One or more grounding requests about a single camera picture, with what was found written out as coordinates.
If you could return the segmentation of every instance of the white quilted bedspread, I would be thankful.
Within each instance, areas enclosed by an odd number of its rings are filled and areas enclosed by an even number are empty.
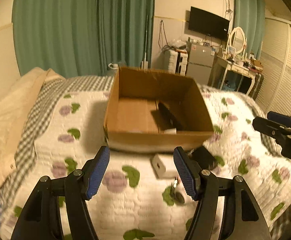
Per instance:
[[[235,94],[212,93],[204,97],[215,125],[215,134],[204,143],[219,162],[213,173],[231,179],[241,174],[270,227],[291,204],[291,161],[267,153],[260,134],[252,127],[250,109]],[[107,98],[104,92],[76,92],[59,100],[47,131],[35,141],[35,167],[23,181],[14,209],[0,227],[3,239],[10,239],[16,217],[41,176],[64,177],[81,168],[105,145],[103,117]],[[150,158],[151,155],[111,151],[99,191],[87,202],[100,239],[184,238],[196,203],[182,206],[167,199],[163,192],[173,180],[156,179]],[[218,205],[211,239],[218,238],[222,210]],[[61,217],[64,234],[70,234],[65,204]]]

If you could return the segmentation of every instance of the pillow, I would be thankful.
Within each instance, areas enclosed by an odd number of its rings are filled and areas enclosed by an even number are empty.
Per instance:
[[[19,79],[0,101],[0,185],[15,170],[14,155],[42,85],[55,78],[63,77],[52,69],[34,68]]]

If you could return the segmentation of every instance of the tv screen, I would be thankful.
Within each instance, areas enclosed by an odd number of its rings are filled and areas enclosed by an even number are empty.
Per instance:
[[[227,41],[230,21],[191,6],[189,30]]]

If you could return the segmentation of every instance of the gray checkered blanket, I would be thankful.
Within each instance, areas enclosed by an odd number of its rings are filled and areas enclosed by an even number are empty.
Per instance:
[[[0,222],[9,207],[13,205],[15,195],[24,179],[31,171],[36,161],[34,150],[34,140],[41,136],[47,129],[53,109],[59,98],[66,92],[78,91],[109,91],[111,89],[113,77],[86,76],[76,77],[67,80],[54,80],[45,84],[33,106],[27,123],[25,125],[18,150],[15,154],[16,171],[10,174],[4,184],[0,187]],[[199,86],[202,92],[218,90],[207,86]],[[252,98],[239,93],[240,98],[251,109],[254,116],[265,117],[264,112],[253,101]],[[273,156],[280,155],[281,148],[273,138],[262,135],[262,142]],[[282,234],[284,226],[288,223],[288,215],[291,211],[289,207],[270,229],[273,240],[277,240]]]

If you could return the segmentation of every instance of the curtain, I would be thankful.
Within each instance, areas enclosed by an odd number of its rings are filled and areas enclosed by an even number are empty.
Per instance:
[[[264,0],[235,0],[234,27],[241,27],[247,38],[246,52],[253,51],[256,59],[261,54],[265,26]]]
[[[106,75],[109,63],[151,58],[154,0],[14,0],[20,74],[52,68],[69,78]]]

